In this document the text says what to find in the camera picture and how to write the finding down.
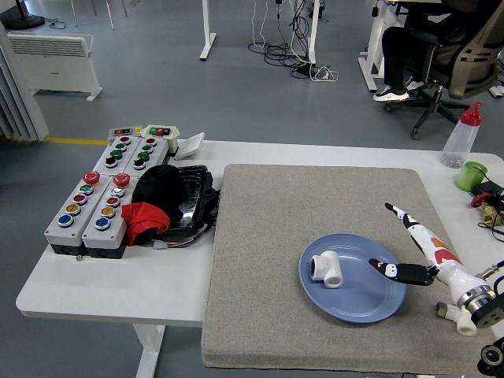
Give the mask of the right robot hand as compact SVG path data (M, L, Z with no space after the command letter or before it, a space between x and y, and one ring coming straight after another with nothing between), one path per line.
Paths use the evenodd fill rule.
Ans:
M403 223L428 264L393 264L372 258L369 264L374 269L389 280L403 284L428 286L434 279L438 279L450 288L451 298L458 307L468 308L469 303L479 297L495 297L486 281L469 273L458 257L432 231L397 206L387 202L385 207Z

